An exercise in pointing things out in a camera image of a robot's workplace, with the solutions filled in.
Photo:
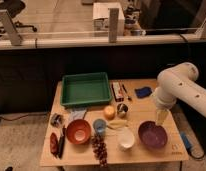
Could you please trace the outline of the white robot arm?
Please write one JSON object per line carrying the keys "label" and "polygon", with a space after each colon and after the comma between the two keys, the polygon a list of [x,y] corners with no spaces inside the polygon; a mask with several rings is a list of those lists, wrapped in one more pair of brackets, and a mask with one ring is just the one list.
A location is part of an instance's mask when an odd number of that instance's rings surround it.
{"label": "white robot arm", "polygon": [[152,93],[157,107],[155,123],[162,125],[169,110],[180,99],[206,118],[206,89],[196,83],[198,68],[184,62],[161,71],[157,76],[158,87]]}

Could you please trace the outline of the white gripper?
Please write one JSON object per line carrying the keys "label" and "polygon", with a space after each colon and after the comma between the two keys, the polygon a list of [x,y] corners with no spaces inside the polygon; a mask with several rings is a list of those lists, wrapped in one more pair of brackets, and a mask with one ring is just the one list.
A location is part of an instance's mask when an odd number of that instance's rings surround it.
{"label": "white gripper", "polygon": [[155,123],[160,126],[169,114],[167,109],[171,109],[175,105],[176,98],[161,87],[157,87],[152,94],[152,99],[158,108]]}

